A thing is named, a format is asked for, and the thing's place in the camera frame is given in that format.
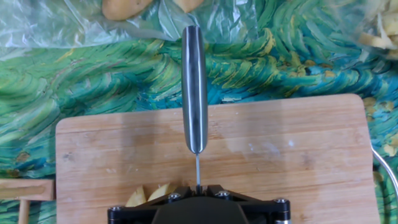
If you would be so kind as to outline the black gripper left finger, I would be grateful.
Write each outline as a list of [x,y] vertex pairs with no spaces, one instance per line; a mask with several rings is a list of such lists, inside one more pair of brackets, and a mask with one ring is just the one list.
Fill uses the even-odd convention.
[[190,187],[177,187],[169,194],[165,194],[136,207],[110,207],[108,208],[108,224],[128,224],[142,221],[151,223],[155,214],[162,206],[194,195],[195,192]]

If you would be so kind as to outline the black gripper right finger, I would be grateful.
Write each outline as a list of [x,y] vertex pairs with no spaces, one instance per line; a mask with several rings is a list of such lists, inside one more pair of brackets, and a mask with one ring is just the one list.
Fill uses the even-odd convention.
[[234,202],[238,206],[239,212],[235,212],[231,208],[226,211],[239,218],[245,218],[248,223],[291,224],[290,201],[285,198],[259,200],[226,190],[220,185],[209,185],[203,194],[206,197]]

